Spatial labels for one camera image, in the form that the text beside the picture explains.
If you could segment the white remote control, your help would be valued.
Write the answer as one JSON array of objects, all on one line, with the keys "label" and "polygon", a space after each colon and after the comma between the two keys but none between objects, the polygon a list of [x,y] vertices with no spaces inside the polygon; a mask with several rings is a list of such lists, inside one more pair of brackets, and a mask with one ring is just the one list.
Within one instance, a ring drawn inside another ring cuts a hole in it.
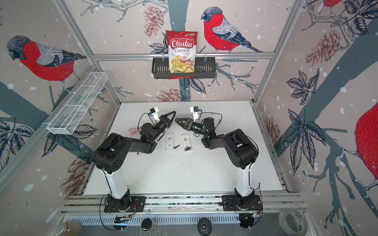
[{"label": "white remote control", "polygon": [[174,140],[175,140],[175,134],[174,133],[167,133],[166,144],[165,144],[166,150],[173,150],[174,149]]},{"label": "white remote control", "polygon": [[193,149],[189,134],[182,134],[181,141],[182,141],[184,151],[190,151]]}]

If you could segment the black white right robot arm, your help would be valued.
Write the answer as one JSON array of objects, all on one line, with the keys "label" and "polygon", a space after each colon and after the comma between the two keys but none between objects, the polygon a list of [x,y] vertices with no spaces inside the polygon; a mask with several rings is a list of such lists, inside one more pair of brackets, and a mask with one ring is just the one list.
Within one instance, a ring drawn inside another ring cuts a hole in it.
[{"label": "black white right robot arm", "polygon": [[224,148],[231,163],[237,168],[235,205],[241,210],[254,207],[261,210],[261,200],[251,187],[252,167],[259,155],[258,146],[241,129],[217,135],[213,118],[197,123],[191,118],[176,118],[175,122],[185,130],[202,135],[201,142],[207,149]]}]

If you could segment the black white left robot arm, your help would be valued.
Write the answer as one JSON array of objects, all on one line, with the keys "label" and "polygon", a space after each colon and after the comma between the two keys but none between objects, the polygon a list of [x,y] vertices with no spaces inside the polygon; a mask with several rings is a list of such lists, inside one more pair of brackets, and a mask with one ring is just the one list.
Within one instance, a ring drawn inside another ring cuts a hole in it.
[{"label": "black white left robot arm", "polygon": [[103,172],[109,187],[105,212],[125,212],[130,206],[134,206],[137,211],[142,210],[142,206],[137,206],[132,201],[121,168],[130,152],[151,154],[157,146],[158,138],[172,126],[175,116],[176,111],[172,111],[156,118],[156,124],[143,124],[138,129],[140,139],[111,133],[96,149],[92,162]]}]

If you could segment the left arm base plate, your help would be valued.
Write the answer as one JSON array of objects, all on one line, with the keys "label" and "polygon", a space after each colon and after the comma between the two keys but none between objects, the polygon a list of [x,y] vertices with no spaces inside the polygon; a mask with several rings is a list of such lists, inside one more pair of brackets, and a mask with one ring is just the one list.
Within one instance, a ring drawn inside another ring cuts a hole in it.
[{"label": "left arm base plate", "polygon": [[143,212],[146,197],[130,197],[124,196],[122,199],[115,199],[108,195],[104,203],[105,213],[118,213],[118,212]]}]

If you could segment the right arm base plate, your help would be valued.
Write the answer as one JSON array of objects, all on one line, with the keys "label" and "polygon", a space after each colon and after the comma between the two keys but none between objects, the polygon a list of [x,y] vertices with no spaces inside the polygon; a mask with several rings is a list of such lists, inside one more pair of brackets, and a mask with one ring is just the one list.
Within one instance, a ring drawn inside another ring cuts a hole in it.
[{"label": "right arm base plate", "polygon": [[261,211],[262,201],[259,195],[250,194],[247,197],[223,195],[220,205],[224,211]]}]

